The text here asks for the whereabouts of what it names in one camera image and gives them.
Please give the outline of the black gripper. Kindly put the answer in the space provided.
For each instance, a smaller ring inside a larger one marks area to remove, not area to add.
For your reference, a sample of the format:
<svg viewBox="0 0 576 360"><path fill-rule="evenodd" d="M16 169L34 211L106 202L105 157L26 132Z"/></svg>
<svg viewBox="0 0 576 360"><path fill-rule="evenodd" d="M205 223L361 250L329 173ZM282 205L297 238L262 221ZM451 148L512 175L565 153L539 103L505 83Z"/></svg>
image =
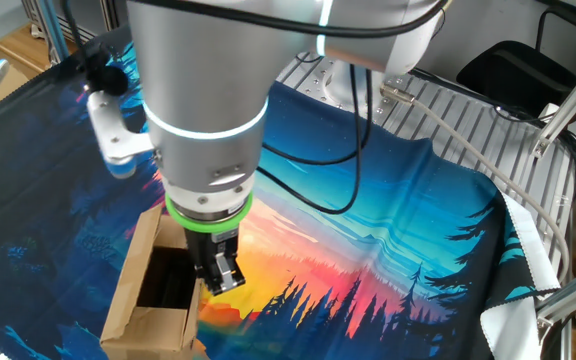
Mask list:
<svg viewBox="0 0 576 360"><path fill-rule="evenodd" d="M188 250L208 291L217 296L245 284L236 261L239 227L214 233L185 230Z"/></svg>

